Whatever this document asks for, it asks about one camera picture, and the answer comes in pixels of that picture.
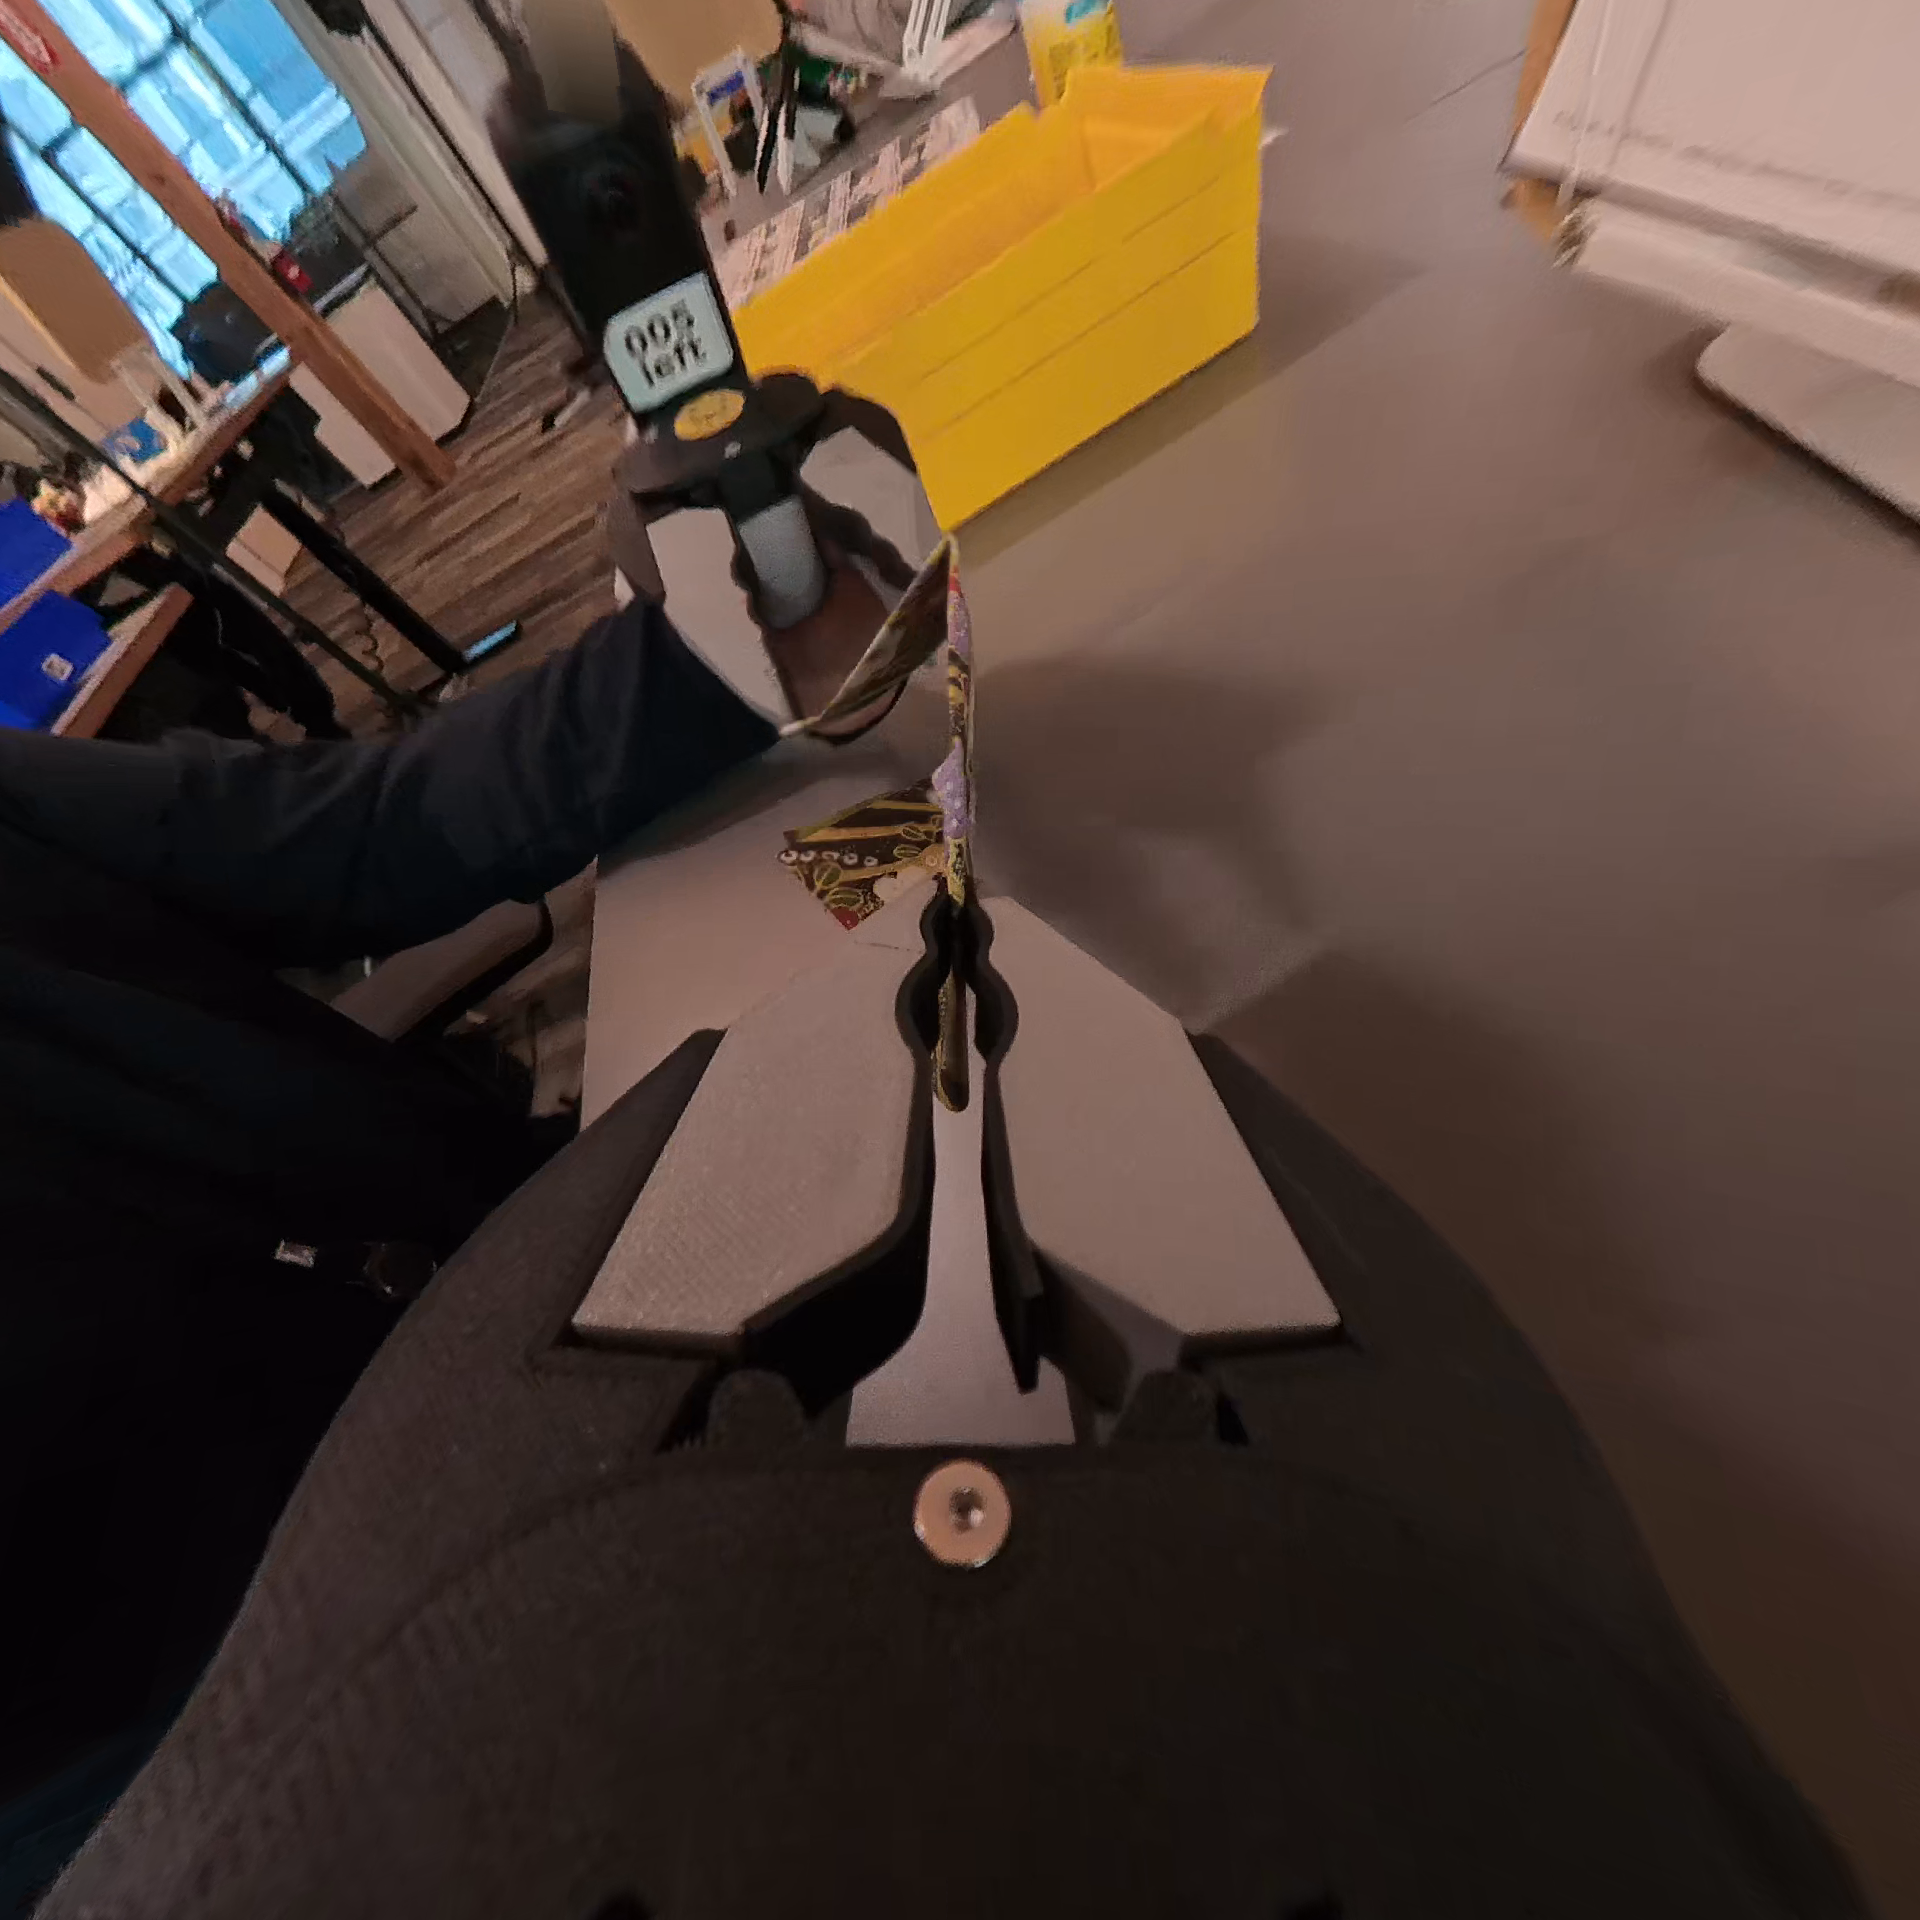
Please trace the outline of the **white stand base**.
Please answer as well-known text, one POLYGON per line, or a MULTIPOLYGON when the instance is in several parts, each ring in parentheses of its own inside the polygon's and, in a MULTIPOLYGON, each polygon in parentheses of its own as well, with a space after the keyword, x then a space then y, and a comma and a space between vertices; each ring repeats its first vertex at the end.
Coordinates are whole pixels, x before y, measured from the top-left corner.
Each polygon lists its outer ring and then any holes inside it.
POLYGON ((1722 402, 1918 523, 1918 384, 1803 342, 1728 327, 1698 364, 1722 402))

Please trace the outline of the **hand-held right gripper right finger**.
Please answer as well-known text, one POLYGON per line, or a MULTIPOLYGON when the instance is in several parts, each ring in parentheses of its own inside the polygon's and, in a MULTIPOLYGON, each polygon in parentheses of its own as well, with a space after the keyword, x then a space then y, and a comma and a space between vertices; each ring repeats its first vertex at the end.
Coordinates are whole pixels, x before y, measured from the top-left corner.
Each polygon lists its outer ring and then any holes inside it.
POLYGON ((1189 1030, 1011 899, 972 908, 979 1201, 1020 1392, 1339 1337, 1189 1030))

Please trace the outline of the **window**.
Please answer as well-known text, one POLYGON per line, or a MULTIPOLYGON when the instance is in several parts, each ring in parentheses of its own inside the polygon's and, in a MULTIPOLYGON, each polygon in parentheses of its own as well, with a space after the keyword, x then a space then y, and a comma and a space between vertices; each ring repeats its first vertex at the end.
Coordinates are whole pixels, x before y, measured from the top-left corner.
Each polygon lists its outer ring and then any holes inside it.
MULTIPOLYGON (((366 157, 366 133, 275 4, 50 4, 50 13, 209 201, 286 247, 330 224, 322 202, 366 157)), ((158 352, 185 373, 176 322, 215 288, 211 263, 10 48, 2 153, 35 213, 96 259, 158 352)))

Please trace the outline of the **person's left forearm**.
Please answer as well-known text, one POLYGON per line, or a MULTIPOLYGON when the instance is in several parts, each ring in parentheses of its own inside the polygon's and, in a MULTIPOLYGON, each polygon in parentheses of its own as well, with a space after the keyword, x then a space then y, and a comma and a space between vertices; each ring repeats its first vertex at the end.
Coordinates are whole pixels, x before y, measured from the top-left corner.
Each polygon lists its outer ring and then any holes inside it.
POLYGON ((308 744, 2 737, 2 929, 141 906, 268 968, 438 940, 535 900, 761 758, 774 723, 654 603, 413 733, 308 744))

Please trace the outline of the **white cabinet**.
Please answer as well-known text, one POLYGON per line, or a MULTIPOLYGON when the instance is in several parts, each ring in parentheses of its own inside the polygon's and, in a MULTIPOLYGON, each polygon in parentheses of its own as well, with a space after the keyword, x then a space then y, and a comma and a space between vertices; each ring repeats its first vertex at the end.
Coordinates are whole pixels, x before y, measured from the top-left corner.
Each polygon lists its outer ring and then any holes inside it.
MULTIPOLYGON (((371 278, 326 313, 326 327, 362 359, 431 441, 446 441, 468 421, 468 388, 442 366, 442 357, 371 278)), ((347 406, 330 398, 308 366, 289 373, 289 392, 315 416, 315 444, 357 488, 371 489, 396 478, 396 462, 347 411, 347 406)))

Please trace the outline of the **yellow box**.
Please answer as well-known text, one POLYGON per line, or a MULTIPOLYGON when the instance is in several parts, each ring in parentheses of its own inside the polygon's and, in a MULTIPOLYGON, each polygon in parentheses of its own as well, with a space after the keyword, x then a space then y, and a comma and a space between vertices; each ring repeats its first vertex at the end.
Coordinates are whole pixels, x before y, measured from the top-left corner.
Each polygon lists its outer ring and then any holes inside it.
POLYGON ((733 312, 886 410, 942 534, 1249 335, 1269 68, 1082 68, 733 312))

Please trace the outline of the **wooden post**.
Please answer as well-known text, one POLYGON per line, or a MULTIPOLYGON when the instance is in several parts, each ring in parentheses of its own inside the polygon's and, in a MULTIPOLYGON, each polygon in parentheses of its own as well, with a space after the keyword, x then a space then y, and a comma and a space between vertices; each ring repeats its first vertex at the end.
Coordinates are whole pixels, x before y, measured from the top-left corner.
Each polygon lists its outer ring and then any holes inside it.
POLYGON ((420 432, 418 418, 371 376, 348 342, 321 320, 253 256, 215 209, 199 179, 138 117, 127 98, 81 57, 41 4, 2 4, 2 43, 69 108, 75 125, 132 173, 132 179, 201 247, 232 293, 308 366, 362 429, 429 489, 454 481, 450 454, 420 432))

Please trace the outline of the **patterned fabric strip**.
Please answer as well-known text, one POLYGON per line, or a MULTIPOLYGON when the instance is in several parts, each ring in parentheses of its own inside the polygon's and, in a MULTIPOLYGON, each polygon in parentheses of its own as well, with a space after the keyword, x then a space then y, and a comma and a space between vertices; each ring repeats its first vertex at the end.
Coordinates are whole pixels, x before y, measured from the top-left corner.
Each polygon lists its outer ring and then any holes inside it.
POLYGON ((964 1113, 972 1095, 972 1014, 988 1003, 992 921, 975 882, 975 671, 972 613, 953 535, 941 535, 897 608, 828 704, 785 736, 852 744, 879 728, 908 686, 935 671, 942 686, 942 753, 935 771, 785 841, 780 866, 819 908, 859 931, 910 886, 921 950, 902 982, 902 1038, 913 1069, 913 1124, 929 1107, 964 1113))

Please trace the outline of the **wooden desk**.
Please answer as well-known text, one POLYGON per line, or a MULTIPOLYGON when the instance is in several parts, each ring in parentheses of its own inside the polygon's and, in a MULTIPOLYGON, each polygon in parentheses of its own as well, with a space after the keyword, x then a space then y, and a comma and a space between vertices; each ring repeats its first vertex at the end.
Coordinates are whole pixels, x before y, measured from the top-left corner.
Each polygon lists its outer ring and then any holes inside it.
POLYGON ((75 406, 47 406, 40 384, 23 384, 2 373, 6 416, 19 416, 35 444, 59 444, 81 465, 108 474, 101 488, 86 492, 86 525, 73 535, 65 556, 23 581, 23 587, 2 603, 2 626, 14 626, 53 591, 78 593, 154 535, 184 547, 185 535, 169 535, 162 529, 165 516, 201 489, 204 474, 251 436, 251 421, 281 398, 286 382, 286 352, 275 352, 268 373, 253 373, 237 384, 222 388, 194 416, 189 429, 159 436, 159 454, 138 465, 114 452, 114 436, 104 441, 81 436, 81 411, 75 406))

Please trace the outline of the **yellow packet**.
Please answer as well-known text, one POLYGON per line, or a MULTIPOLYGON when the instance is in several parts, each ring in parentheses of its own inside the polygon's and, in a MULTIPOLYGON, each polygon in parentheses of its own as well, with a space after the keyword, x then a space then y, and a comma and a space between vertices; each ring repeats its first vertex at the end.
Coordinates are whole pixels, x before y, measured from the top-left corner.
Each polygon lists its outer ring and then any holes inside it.
POLYGON ((1122 63, 1118 4, 1015 4, 1031 90, 1040 108, 1063 98, 1069 79, 1122 63))

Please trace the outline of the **black stand legs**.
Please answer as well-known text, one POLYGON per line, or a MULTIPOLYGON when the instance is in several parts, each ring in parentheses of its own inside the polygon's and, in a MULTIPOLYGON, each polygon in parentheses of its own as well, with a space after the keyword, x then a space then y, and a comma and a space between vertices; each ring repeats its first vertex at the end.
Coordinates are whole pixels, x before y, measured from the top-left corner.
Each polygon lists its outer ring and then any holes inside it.
POLYGON ((438 676, 425 694, 406 694, 392 686, 374 667, 351 658, 337 644, 315 620, 283 600, 283 593, 264 587, 253 575, 229 562, 232 535, 215 535, 211 519, 184 501, 165 516, 169 535, 185 535, 184 547, 154 535, 147 547, 169 547, 199 575, 226 581, 235 593, 247 599, 264 616, 283 626, 299 644, 312 646, 357 683, 371 689, 374 703, 392 714, 413 714, 429 703, 446 697, 450 686, 468 683, 473 674, 459 674, 459 650, 444 636, 420 611, 413 611, 370 562, 362 562, 322 519, 315 519, 275 466, 244 437, 229 456, 237 456, 237 481, 229 495, 237 519, 264 513, 281 534, 286 534, 299 551, 322 565, 330 579, 348 587, 348 593, 384 626, 392 626, 438 676))

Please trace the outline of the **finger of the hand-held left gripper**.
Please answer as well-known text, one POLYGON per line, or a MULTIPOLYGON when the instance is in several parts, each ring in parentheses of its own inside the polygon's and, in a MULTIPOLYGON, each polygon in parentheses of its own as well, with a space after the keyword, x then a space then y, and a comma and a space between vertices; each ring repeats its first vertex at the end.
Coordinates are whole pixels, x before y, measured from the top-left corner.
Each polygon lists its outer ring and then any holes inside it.
POLYGON ((859 575, 886 603, 949 603, 955 556, 938 525, 903 429, 875 398, 819 388, 809 424, 809 547, 825 603, 843 575, 859 575))
POLYGON ((604 505, 609 551, 609 599, 659 608, 675 635, 750 709, 774 724, 792 723, 792 704, 755 620, 746 587, 733 579, 731 525, 718 510, 644 505, 622 488, 604 505))

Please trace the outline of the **person's dark clothing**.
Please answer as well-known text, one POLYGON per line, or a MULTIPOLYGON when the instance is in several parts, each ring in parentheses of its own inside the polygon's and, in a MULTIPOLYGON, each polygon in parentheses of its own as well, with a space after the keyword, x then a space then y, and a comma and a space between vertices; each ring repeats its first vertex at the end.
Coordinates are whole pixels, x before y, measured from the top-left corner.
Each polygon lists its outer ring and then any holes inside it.
POLYGON ((573 1130, 2 831, 2 1917, 158 1750, 401 1305, 573 1130))

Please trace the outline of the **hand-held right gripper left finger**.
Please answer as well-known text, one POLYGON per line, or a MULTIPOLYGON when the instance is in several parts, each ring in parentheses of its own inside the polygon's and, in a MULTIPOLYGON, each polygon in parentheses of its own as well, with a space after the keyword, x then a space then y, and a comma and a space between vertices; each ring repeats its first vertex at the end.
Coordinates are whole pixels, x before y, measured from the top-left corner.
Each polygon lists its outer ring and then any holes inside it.
POLYGON ((806 1411, 897 1356, 926 1289, 949 960, 949 900, 902 900, 709 1038, 578 1341, 769 1371, 806 1411))

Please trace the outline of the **row of printed cards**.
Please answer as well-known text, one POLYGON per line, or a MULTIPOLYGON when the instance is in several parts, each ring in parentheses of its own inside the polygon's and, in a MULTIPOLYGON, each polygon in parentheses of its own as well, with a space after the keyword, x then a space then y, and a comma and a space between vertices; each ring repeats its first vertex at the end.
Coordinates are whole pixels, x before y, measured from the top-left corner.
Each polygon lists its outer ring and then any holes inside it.
POLYGON ((718 256, 718 285, 733 320, 746 303, 792 275, 825 245, 897 202, 908 187, 964 153, 979 138, 975 98, 964 94, 892 138, 861 162, 846 167, 825 187, 788 202, 778 215, 727 239, 718 256))

